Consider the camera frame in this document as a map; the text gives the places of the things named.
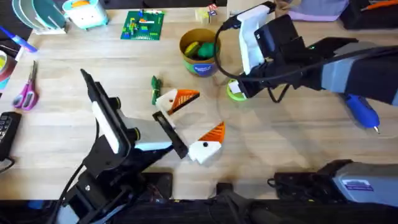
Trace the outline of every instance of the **label sticker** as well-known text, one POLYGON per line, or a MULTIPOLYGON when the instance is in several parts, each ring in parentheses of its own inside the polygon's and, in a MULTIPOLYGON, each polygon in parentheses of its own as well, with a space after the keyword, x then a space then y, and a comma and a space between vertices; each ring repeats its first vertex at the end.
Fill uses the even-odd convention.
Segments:
POLYGON ((198 75, 210 75, 214 72, 215 66, 213 63, 196 63, 193 69, 198 75))
POLYGON ((342 180, 347 190, 374 191, 372 185, 367 180, 342 180))

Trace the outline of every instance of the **wooden desk surface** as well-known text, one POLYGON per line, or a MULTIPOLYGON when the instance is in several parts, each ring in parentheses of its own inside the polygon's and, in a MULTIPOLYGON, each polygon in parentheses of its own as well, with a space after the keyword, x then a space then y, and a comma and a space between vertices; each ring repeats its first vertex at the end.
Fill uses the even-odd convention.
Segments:
MULTIPOLYGON (((198 78, 182 65, 178 49, 186 31, 201 27, 193 9, 169 9, 160 41, 120 40, 126 10, 108 11, 111 22, 89 32, 72 25, 67 35, 32 34, 37 54, 24 53, 0 100, 1 111, 14 110, 33 59, 39 63, 40 100, 22 121, 12 148, 15 166, 0 175, 0 199, 58 198, 67 180, 89 152, 95 120, 80 68, 100 81, 109 96, 119 96, 126 116, 152 119, 150 79, 161 77, 162 90, 200 90, 208 116, 226 122, 226 137, 215 159, 200 166, 171 152, 149 170, 172 170, 175 198, 207 198, 219 180, 236 183, 246 197, 275 198, 266 179, 275 171, 318 169, 333 159, 373 163, 398 162, 397 108, 370 101, 381 117, 380 135, 358 128, 338 97, 306 88, 289 90, 280 104, 266 91, 238 103, 226 95, 225 77, 198 78)), ((391 31, 348 32, 337 23, 297 22, 307 44, 323 37, 357 37, 396 44, 391 31)), ((209 26, 217 29, 218 25, 209 26)), ((222 33, 223 65, 239 71, 241 59, 235 30, 222 33)))

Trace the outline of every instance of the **green ball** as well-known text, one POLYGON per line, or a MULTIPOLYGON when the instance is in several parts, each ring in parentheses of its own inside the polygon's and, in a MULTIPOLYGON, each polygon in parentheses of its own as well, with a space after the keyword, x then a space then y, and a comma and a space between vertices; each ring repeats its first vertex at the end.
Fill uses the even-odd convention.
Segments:
POLYGON ((214 55, 213 47, 214 43, 203 43, 198 51, 198 56, 205 59, 212 58, 214 55))

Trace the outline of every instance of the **green lego baseplate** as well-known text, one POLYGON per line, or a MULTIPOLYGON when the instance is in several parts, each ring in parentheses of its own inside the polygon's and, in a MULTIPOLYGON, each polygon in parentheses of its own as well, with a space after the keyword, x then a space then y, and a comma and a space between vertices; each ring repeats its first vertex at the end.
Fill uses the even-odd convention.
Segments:
POLYGON ((129 11, 124 22, 122 40, 159 40, 164 12, 160 10, 129 11))

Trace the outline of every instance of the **blue marker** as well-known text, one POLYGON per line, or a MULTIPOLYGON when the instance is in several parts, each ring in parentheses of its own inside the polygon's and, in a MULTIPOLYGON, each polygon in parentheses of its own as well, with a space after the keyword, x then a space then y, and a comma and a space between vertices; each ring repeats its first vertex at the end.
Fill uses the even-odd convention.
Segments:
POLYGON ((380 125, 379 115, 377 115, 376 111, 365 98, 352 94, 340 94, 340 96, 344 99, 347 107, 359 123, 365 128, 373 128, 380 134, 378 128, 380 125))
POLYGON ((28 44, 24 39, 20 38, 18 35, 15 35, 13 33, 10 33, 8 30, 3 28, 3 26, 0 26, 0 29, 9 37, 11 40, 13 40, 15 43, 19 44, 21 47, 24 47, 26 50, 28 50, 31 53, 34 53, 37 51, 35 47, 32 45, 28 44))

